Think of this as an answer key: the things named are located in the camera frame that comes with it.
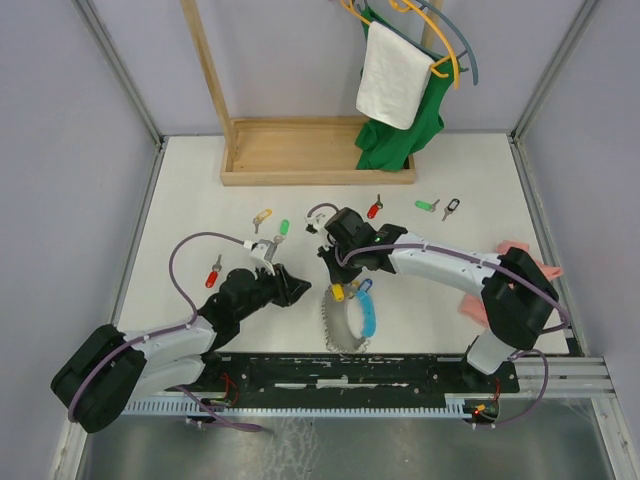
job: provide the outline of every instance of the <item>wooden base tray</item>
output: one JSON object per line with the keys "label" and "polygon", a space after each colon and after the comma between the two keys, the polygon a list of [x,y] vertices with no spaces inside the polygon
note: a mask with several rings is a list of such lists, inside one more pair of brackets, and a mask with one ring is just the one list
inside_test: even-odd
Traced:
{"label": "wooden base tray", "polygon": [[416,180],[413,156],[399,172],[356,170],[366,117],[233,119],[236,161],[224,152],[223,185],[384,185]]}

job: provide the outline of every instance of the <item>green shirt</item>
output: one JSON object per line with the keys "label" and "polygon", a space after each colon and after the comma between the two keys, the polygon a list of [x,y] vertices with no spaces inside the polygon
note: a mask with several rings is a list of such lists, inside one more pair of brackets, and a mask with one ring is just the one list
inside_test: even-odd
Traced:
{"label": "green shirt", "polygon": [[[385,24],[384,20],[370,8],[362,12],[368,20],[376,20]],[[364,25],[365,36],[368,25]],[[408,130],[398,130],[377,120],[369,120],[364,124],[356,146],[362,149],[358,162],[358,170],[387,170],[398,171],[404,166],[407,157],[423,149],[427,143],[444,128],[444,121],[440,117],[440,104],[445,93],[453,83],[453,64],[449,60],[438,67],[442,73],[448,73],[447,78],[436,75],[429,77],[416,118]]]}

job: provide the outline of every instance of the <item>red key tag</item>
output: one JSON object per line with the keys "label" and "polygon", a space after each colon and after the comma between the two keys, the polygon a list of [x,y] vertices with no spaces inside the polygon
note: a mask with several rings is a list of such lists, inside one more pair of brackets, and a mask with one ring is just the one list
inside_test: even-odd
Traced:
{"label": "red key tag", "polygon": [[212,288],[215,285],[217,279],[218,272],[211,272],[207,277],[207,281],[205,282],[204,286],[207,288]]}
{"label": "red key tag", "polygon": [[371,205],[371,208],[367,212],[367,218],[374,218],[378,213],[378,210],[380,210],[380,207],[376,203]]}

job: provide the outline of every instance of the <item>white wall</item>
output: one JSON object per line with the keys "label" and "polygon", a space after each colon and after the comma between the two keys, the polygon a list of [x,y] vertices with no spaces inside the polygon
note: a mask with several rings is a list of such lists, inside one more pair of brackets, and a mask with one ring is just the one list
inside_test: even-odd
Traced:
{"label": "white wall", "polygon": [[591,353],[640,447],[640,2],[602,2],[526,138]]}
{"label": "white wall", "polygon": [[[180,2],[94,3],[161,131],[219,133]],[[387,0],[370,3],[419,40],[424,23],[415,14],[393,12]],[[198,4],[232,116],[357,113],[365,40],[339,0]],[[581,4],[445,0],[444,12],[471,43],[480,72],[477,87],[465,74],[460,90],[445,98],[446,127],[510,131]]]}
{"label": "white wall", "polygon": [[53,375],[109,319],[153,145],[69,0],[0,15],[0,478],[44,479]]}

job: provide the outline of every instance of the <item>red wire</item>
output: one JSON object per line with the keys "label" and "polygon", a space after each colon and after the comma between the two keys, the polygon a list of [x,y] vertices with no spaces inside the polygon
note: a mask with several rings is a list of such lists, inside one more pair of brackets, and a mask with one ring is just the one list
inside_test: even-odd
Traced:
{"label": "red wire", "polygon": [[223,373],[221,376],[226,381],[226,388],[225,388],[225,392],[224,392],[224,399],[225,400],[227,400],[229,398],[229,385],[231,385],[236,390],[236,395],[233,398],[233,402],[231,402],[231,405],[230,405],[230,407],[233,407],[236,404],[236,402],[238,401],[238,399],[240,398],[240,392],[238,392],[238,386],[235,383],[233,383],[233,381],[231,380],[231,377],[229,377],[228,374]]}
{"label": "red wire", "polygon": [[231,407],[233,407],[238,401],[238,398],[240,398],[240,392],[238,392],[238,386],[231,381],[231,378],[229,378],[229,375],[227,375],[227,378],[229,379],[229,383],[233,386],[233,388],[236,389],[236,396],[234,397],[233,402],[231,402]]}
{"label": "red wire", "polygon": [[496,378],[496,393],[493,395],[493,400],[496,402],[500,398],[500,379]]}
{"label": "red wire", "polygon": [[224,400],[227,399],[227,397],[229,397],[229,375],[227,375],[226,373],[222,374],[222,378],[225,379],[225,390],[224,390]]}

